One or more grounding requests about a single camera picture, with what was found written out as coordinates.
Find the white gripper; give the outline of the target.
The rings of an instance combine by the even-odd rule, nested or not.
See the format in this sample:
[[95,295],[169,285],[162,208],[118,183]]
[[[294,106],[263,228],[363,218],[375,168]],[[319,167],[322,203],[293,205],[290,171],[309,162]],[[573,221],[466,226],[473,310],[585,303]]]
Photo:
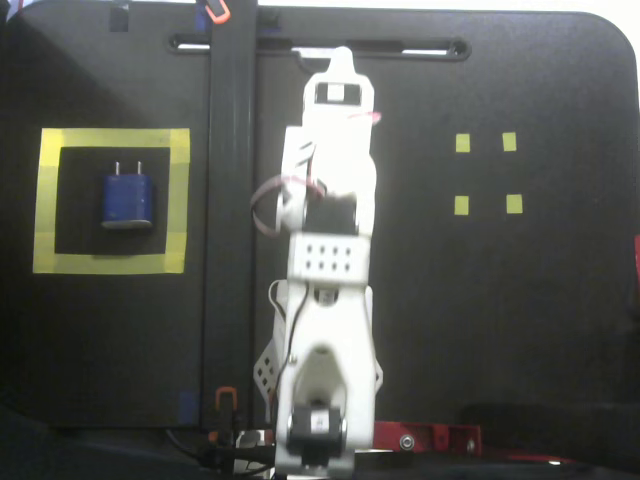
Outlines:
[[315,145],[312,177],[333,195],[373,192],[374,88],[366,76],[356,74],[348,47],[332,50],[327,71],[311,77],[303,99],[302,126]]

